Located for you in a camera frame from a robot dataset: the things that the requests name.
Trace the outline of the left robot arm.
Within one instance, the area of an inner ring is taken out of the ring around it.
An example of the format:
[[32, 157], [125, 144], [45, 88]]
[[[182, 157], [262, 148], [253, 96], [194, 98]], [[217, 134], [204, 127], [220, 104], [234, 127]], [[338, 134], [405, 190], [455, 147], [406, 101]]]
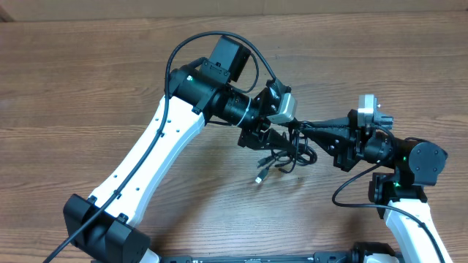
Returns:
[[285, 126], [297, 102], [289, 86], [271, 77], [255, 97], [235, 88], [246, 62], [265, 64], [247, 39], [226, 31], [209, 57], [165, 70], [164, 96], [146, 130], [116, 170], [87, 198], [72, 195], [63, 213], [73, 245], [96, 262], [159, 262], [139, 229], [156, 188], [212, 117], [241, 129], [242, 146], [255, 150], [297, 148], [271, 124]]

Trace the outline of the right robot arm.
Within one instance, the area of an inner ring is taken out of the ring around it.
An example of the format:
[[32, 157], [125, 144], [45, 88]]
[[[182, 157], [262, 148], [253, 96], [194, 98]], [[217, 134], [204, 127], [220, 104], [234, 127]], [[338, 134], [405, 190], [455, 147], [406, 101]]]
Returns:
[[440, 146], [415, 137], [398, 139], [393, 118], [378, 110], [350, 110], [344, 118], [301, 121], [301, 133], [349, 172], [359, 161], [371, 164], [369, 203], [392, 231], [406, 262], [450, 256], [431, 220], [427, 186], [434, 186], [448, 154]]

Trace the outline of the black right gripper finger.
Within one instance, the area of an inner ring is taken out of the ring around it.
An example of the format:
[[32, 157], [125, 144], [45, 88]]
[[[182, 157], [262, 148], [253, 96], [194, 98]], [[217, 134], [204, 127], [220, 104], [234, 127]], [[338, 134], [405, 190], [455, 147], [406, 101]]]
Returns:
[[346, 128], [303, 128], [301, 133], [318, 144], [330, 156], [345, 153], [352, 147], [350, 131]]
[[301, 121], [301, 125], [310, 128], [346, 128], [350, 125], [350, 120], [343, 117], [326, 121]]

